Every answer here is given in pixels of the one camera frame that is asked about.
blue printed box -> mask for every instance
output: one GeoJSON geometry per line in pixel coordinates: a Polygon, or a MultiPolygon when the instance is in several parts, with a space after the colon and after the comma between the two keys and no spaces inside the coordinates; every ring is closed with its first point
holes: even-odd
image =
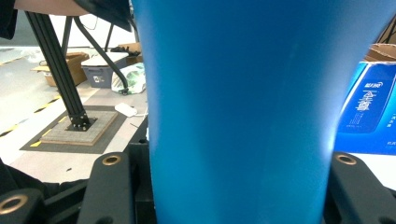
{"type": "Polygon", "coordinates": [[[396,62],[359,64],[342,109],[334,150],[396,155],[396,62]]]}

white wall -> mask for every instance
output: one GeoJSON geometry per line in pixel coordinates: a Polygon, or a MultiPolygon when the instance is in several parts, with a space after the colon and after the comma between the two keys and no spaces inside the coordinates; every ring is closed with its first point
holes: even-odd
{"type": "MultiPolygon", "coordinates": [[[[50,16],[53,27],[55,29],[55,33],[58,36],[60,43],[62,43],[64,37],[64,23],[65,16],[50,16]]],[[[85,15],[80,17],[82,24],[88,27],[87,31],[91,34],[91,36],[95,39],[95,41],[102,48],[105,47],[107,34],[110,28],[110,23],[101,19],[98,19],[93,15],[85,15]]],[[[134,43],[134,33],[127,32],[121,29],[118,26],[114,26],[113,33],[111,35],[109,47],[114,48],[118,44],[125,43],[134,43]]],[[[69,38],[69,48],[78,48],[78,47],[90,47],[92,48],[92,44],[85,38],[82,32],[77,28],[77,26],[72,24],[72,28],[70,31],[69,38]]]]}

blue plastic object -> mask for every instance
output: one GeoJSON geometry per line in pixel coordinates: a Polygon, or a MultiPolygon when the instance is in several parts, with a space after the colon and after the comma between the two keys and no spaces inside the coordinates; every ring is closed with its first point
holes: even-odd
{"type": "Polygon", "coordinates": [[[135,0],[159,223],[319,223],[347,85],[394,1],[135,0]]]}

black metal leg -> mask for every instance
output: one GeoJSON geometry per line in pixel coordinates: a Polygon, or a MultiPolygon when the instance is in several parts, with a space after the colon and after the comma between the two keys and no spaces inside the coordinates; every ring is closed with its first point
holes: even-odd
{"type": "Polygon", "coordinates": [[[132,19],[131,19],[130,23],[131,23],[132,27],[134,27],[134,40],[137,43],[137,42],[140,42],[139,33],[137,32],[136,21],[134,20],[134,12],[131,11],[131,13],[132,13],[132,19]]]}
{"type": "Polygon", "coordinates": [[[111,34],[113,33],[114,24],[111,23],[110,29],[108,30],[107,40],[105,44],[105,52],[107,52],[108,44],[110,43],[111,34]]]}
{"type": "Polygon", "coordinates": [[[388,34],[388,37],[384,40],[384,42],[386,43],[386,44],[388,44],[389,43],[389,41],[390,41],[390,39],[392,38],[392,36],[394,35],[394,30],[395,30],[395,28],[396,28],[396,16],[393,18],[393,24],[392,24],[392,27],[390,28],[390,30],[389,30],[389,34],[388,34]]]}
{"type": "Polygon", "coordinates": [[[64,58],[64,53],[50,21],[50,16],[28,11],[26,16],[62,96],[72,125],[77,130],[87,130],[91,122],[79,99],[75,83],[64,58]]]}
{"type": "Polygon", "coordinates": [[[393,35],[393,32],[390,30],[389,31],[389,33],[388,33],[388,36],[384,39],[384,40],[382,40],[383,38],[384,38],[384,36],[385,36],[385,33],[387,32],[387,30],[390,28],[390,26],[393,26],[393,28],[391,28],[391,29],[394,29],[395,27],[395,24],[396,24],[396,16],[394,16],[393,18],[392,18],[392,20],[390,20],[390,22],[387,24],[387,26],[386,26],[386,29],[381,33],[381,35],[379,36],[379,38],[375,41],[375,43],[386,43],[386,44],[388,44],[388,42],[390,41],[390,38],[392,37],[392,35],[393,35]]]}
{"type": "Polygon", "coordinates": [[[64,25],[64,39],[62,41],[62,52],[64,57],[67,54],[67,46],[69,45],[70,30],[72,28],[73,17],[66,17],[66,22],[64,25]]]}
{"type": "Polygon", "coordinates": [[[128,82],[126,80],[126,77],[122,74],[120,69],[111,61],[107,54],[102,50],[102,48],[98,45],[98,43],[92,38],[92,36],[88,33],[87,30],[85,30],[84,26],[81,23],[81,20],[79,17],[74,17],[76,26],[78,29],[85,35],[85,37],[90,41],[90,43],[93,45],[93,47],[98,51],[98,53],[102,56],[102,58],[107,62],[108,66],[113,69],[113,71],[116,73],[116,75],[121,79],[122,85],[124,87],[124,90],[122,91],[122,94],[126,95],[128,94],[128,82]]]}

metal hole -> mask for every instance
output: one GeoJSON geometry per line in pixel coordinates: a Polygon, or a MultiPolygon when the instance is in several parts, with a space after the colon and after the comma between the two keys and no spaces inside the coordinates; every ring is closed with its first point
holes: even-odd
{"type": "Polygon", "coordinates": [[[355,165],[357,163],[355,159],[348,157],[347,155],[337,155],[336,159],[346,165],[355,165]]]}
{"type": "Polygon", "coordinates": [[[108,157],[104,158],[102,160],[102,163],[104,165],[114,165],[114,164],[118,163],[120,160],[121,160],[120,156],[114,155],[114,156],[108,156],[108,157]]]}
{"type": "Polygon", "coordinates": [[[17,194],[0,202],[0,215],[12,213],[27,203],[27,196],[17,194]]]}

